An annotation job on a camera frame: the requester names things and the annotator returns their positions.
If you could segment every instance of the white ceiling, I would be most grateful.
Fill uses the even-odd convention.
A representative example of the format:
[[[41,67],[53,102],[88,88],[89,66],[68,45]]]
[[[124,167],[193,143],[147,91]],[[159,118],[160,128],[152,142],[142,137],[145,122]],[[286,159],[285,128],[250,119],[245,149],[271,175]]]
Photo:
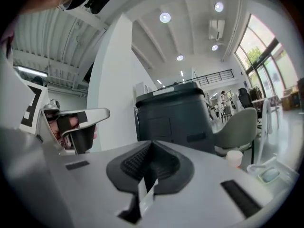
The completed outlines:
[[[223,41],[229,41],[236,19],[238,0],[220,0],[225,8],[214,11],[219,0],[110,0],[97,15],[88,9],[70,11],[48,10],[21,15],[13,42],[14,64],[49,74],[48,80],[75,91],[87,91],[84,76],[93,64],[101,37],[121,12],[134,21],[133,50],[152,76],[177,75],[176,56],[216,57],[208,39],[208,20],[224,19]],[[171,22],[162,24],[162,11],[171,14]],[[187,63],[184,70],[193,67]]]

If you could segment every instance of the window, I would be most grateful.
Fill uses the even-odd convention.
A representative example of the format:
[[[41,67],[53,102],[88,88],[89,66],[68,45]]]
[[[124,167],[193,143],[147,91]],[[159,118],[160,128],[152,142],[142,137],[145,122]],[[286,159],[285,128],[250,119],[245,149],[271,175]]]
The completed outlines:
[[[256,33],[266,47],[275,38],[275,35],[256,16],[251,15],[248,27]]]
[[[298,80],[293,64],[275,35],[255,15],[251,15],[235,52],[250,80],[264,97],[283,96]]]

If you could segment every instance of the floor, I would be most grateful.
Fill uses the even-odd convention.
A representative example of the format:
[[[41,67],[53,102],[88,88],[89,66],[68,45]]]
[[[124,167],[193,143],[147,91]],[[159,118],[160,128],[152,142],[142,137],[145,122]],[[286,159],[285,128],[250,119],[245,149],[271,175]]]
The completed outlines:
[[[264,145],[261,162],[265,162],[276,155],[277,159],[290,167],[297,170],[303,158],[303,133],[304,133],[304,115],[299,114],[300,109],[292,111],[283,111],[278,109],[279,128],[277,128],[277,116],[272,112],[273,132],[268,136]],[[212,123],[213,132],[219,131],[225,125],[221,119]],[[255,139],[255,160],[257,160],[259,151],[260,137]],[[242,159],[241,169],[246,170],[251,162],[251,150],[247,150]]]

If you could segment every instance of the black trash bin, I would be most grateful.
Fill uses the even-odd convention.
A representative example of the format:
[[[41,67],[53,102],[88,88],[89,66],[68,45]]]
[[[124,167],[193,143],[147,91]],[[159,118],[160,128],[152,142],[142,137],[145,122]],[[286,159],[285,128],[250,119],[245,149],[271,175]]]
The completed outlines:
[[[160,140],[215,153],[207,103],[197,83],[141,95],[136,106],[141,141]]]

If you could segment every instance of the ceiling light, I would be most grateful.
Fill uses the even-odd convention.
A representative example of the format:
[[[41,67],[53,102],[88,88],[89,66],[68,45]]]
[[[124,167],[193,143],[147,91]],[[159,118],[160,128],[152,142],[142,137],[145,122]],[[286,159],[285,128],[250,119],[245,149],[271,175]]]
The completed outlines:
[[[29,74],[35,74],[35,75],[38,75],[38,76],[41,76],[41,77],[47,77],[48,76],[46,73],[39,72],[39,71],[36,71],[36,70],[32,70],[32,69],[29,69],[27,67],[18,66],[18,70],[29,73]]]
[[[223,11],[224,9],[224,4],[222,2],[217,2],[215,5],[214,5],[214,9],[216,12],[221,12]]]
[[[163,23],[168,23],[171,20],[171,16],[169,13],[162,13],[160,15],[160,21]]]
[[[182,61],[184,59],[184,56],[182,54],[180,54],[177,58],[178,61]]]
[[[213,45],[213,46],[211,47],[211,50],[212,50],[212,51],[216,51],[216,50],[218,49],[218,47],[219,47],[218,45]]]

